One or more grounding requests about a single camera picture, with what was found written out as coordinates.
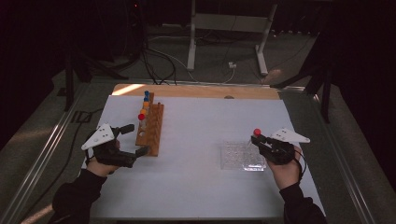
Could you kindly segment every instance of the cable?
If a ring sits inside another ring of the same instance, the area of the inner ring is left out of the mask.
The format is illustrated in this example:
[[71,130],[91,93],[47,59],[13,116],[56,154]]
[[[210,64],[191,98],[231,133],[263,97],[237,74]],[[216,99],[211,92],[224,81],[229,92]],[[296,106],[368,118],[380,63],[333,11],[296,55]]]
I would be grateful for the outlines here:
[[295,149],[294,149],[294,151],[297,152],[298,154],[300,154],[301,158],[303,158],[303,160],[304,160],[304,169],[302,170],[302,166],[301,166],[300,162],[297,161],[297,159],[293,158],[295,161],[297,161],[297,164],[300,165],[300,176],[299,177],[300,177],[300,180],[301,180],[303,178],[303,175],[304,175],[305,170],[306,170],[306,160],[305,160],[305,157],[303,156],[303,154],[301,152],[299,152],[299,151],[297,151]]
[[140,59],[144,65],[146,66],[146,70],[148,71],[148,75],[151,77],[152,81],[154,84],[158,85],[157,80],[155,79],[155,76],[157,76],[157,74],[154,72],[154,68],[152,67],[152,65],[149,63],[149,60],[147,58],[146,52],[143,50],[142,51],[142,57],[143,60]]
[[[94,113],[99,112],[99,111],[101,111],[101,110],[103,110],[103,108],[97,109],[97,110],[92,111],[92,112],[81,111],[81,112],[83,112],[83,113],[87,113],[87,114],[88,114],[82,121],[88,119],[88,118],[91,117]],[[60,176],[62,175],[62,173],[64,172],[64,169],[65,169],[65,168],[67,167],[67,165],[69,164],[70,159],[71,159],[72,154],[73,154],[74,144],[76,143],[76,138],[77,138],[78,131],[79,131],[79,129],[80,129],[82,123],[83,123],[82,121],[79,123],[79,125],[78,125],[78,127],[77,127],[77,129],[76,129],[76,131],[75,131],[75,134],[74,134],[74,136],[73,136],[73,140],[72,140],[72,143],[71,143],[71,146],[70,146],[70,149],[69,149],[69,154],[68,154],[68,156],[67,156],[66,163],[65,163],[64,166],[62,167],[61,172],[59,172],[59,174],[56,175],[55,179],[49,184],[49,186],[44,190],[44,192],[38,197],[38,199],[33,203],[33,205],[32,205],[32,206],[27,210],[27,212],[22,216],[21,222],[24,221],[24,220],[26,219],[26,217],[29,215],[29,213],[32,212],[32,210],[35,208],[35,206],[43,199],[44,195],[46,195],[46,194],[48,193],[48,191],[53,187],[53,185],[56,183],[56,181],[59,179],[59,177],[60,177]]]
[[200,81],[196,80],[196,79],[192,76],[192,74],[189,72],[189,70],[188,70],[186,64],[184,64],[183,62],[181,62],[178,58],[176,58],[176,57],[174,57],[174,56],[172,56],[172,55],[163,53],[163,52],[161,52],[161,54],[166,55],[166,56],[168,56],[169,58],[172,58],[173,60],[175,60],[175,61],[177,61],[178,63],[180,63],[184,68],[186,68],[187,73],[189,74],[190,78],[191,78],[193,81],[195,81],[196,83],[199,83],[199,84],[201,83]]
[[163,82],[166,83],[165,80],[168,79],[169,77],[174,77],[175,85],[177,85],[177,83],[176,83],[176,67],[175,67],[175,64],[172,62],[172,60],[171,60],[166,54],[164,54],[164,53],[162,53],[162,52],[159,52],[158,50],[153,50],[153,49],[147,49],[147,50],[148,50],[148,51],[151,51],[151,52],[157,53],[157,54],[150,53],[151,55],[154,55],[154,56],[163,58],[163,59],[165,59],[166,61],[168,61],[170,64],[172,64],[172,69],[173,69],[172,73],[171,73],[169,76],[162,78],[161,81],[160,81],[160,83],[159,83],[159,85],[163,84]]
[[[210,35],[213,35],[216,38],[216,40],[213,41],[213,40],[207,39]],[[236,43],[238,41],[248,39],[251,36],[252,36],[252,33],[244,33],[244,35],[242,37],[232,38],[232,37],[223,35],[222,32],[213,31],[213,34],[209,34],[209,35],[206,35],[204,37],[197,38],[197,46],[233,44],[233,43]],[[226,38],[226,39],[231,39],[232,41],[221,41],[222,37]],[[204,44],[198,44],[198,40],[201,40],[202,42],[204,42]]]
[[[139,54],[141,53],[141,50],[143,48],[143,43],[147,39],[146,34],[144,32],[144,25],[143,25],[142,17],[141,16],[139,17],[138,15],[136,15],[132,11],[132,7],[128,7],[128,4],[127,4],[127,2],[125,0],[123,0],[122,2],[123,2],[123,7],[125,9],[124,13],[125,13],[125,19],[126,19],[126,30],[125,30],[125,42],[124,42],[124,47],[123,47],[121,56],[123,56],[125,54],[125,52],[129,51],[129,52],[127,52],[127,54],[128,54],[128,57],[127,57],[128,62],[120,63],[120,64],[117,64],[117,65],[103,65],[101,63],[102,66],[107,67],[107,68],[109,68],[111,70],[116,70],[118,72],[129,68],[130,66],[132,66],[138,60],[138,58],[140,57]],[[98,4],[96,2],[95,2],[95,4],[96,4],[97,10],[100,11],[100,8],[99,8]],[[99,17],[99,19],[100,19],[101,23],[103,23],[103,19],[102,19],[101,16]],[[128,49],[128,44],[130,43],[128,41],[128,39],[129,39],[128,34],[131,34],[130,35],[130,37],[132,38],[131,42],[132,43],[137,43],[133,47],[134,50],[127,50]]]
[[227,81],[221,82],[220,85],[221,85],[221,84],[226,84],[227,82],[231,81],[231,79],[233,79],[233,75],[234,75],[234,74],[235,74],[235,68],[233,68],[233,74],[231,75],[231,77],[230,77]]

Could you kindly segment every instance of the person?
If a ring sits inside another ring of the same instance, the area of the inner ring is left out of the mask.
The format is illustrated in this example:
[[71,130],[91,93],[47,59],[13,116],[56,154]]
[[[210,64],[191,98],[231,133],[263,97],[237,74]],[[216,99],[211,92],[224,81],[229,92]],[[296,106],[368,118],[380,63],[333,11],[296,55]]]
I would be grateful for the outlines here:
[[89,223],[91,205],[100,197],[102,185],[107,176],[119,169],[118,166],[105,165],[92,157],[86,169],[81,169],[73,183],[62,184],[52,199],[55,214],[49,223],[76,224]]
[[267,161],[274,175],[279,193],[285,202],[283,219],[285,224],[322,224],[327,223],[320,208],[313,203],[312,198],[305,198],[300,188],[300,160],[302,150],[294,146],[295,158],[285,165],[275,165]]
[[[120,142],[117,141],[116,144],[120,148]],[[298,161],[300,154],[296,152],[295,157]],[[280,189],[279,193],[285,201],[285,224],[327,223],[320,208],[311,198],[305,198],[300,189],[300,168],[297,161],[285,165],[267,162]],[[89,223],[92,203],[100,197],[107,176],[117,169],[119,167],[105,165],[98,162],[95,157],[91,158],[87,169],[82,169],[73,183],[65,183],[56,191],[52,200],[55,214],[49,223]]]

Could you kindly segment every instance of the white paper sheet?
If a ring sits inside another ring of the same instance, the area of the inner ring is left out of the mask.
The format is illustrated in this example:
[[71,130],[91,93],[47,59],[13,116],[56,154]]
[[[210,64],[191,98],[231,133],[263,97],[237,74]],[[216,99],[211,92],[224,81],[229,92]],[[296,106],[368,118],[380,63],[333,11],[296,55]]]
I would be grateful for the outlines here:
[[[158,158],[139,158],[103,185],[91,216],[127,219],[233,219],[282,217],[272,173],[220,169],[223,141],[248,141],[260,128],[268,136],[293,130],[281,100],[156,97],[164,104]],[[109,96],[98,125],[138,124],[143,97]],[[134,152],[136,132],[120,135],[121,150]],[[309,169],[301,183],[305,197],[322,209]]]

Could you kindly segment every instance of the wooden block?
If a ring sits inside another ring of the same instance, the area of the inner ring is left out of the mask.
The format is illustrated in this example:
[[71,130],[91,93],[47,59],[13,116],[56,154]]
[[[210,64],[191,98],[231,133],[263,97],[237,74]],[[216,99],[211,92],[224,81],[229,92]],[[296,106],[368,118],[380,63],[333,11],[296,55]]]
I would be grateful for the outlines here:
[[160,149],[161,128],[163,126],[163,109],[161,103],[154,104],[154,92],[149,94],[149,108],[146,121],[146,128],[139,124],[136,145],[149,146],[148,156],[158,156]]

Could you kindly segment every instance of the white stand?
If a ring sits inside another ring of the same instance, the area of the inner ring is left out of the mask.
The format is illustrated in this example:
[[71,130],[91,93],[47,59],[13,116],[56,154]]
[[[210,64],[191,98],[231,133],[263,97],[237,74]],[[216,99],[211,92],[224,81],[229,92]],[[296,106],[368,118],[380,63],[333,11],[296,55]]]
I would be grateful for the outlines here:
[[189,59],[187,62],[187,70],[194,71],[195,62],[195,29],[211,29],[211,30],[228,30],[228,31],[242,31],[242,32],[262,32],[262,42],[256,46],[257,60],[260,67],[260,74],[262,76],[268,75],[267,66],[265,65],[262,51],[265,46],[272,21],[276,12],[276,6],[272,5],[270,14],[267,18],[261,17],[246,17],[246,16],[229,16],[216,14],[203,14],[195,12],[195,0],[191,3],[191,38]]

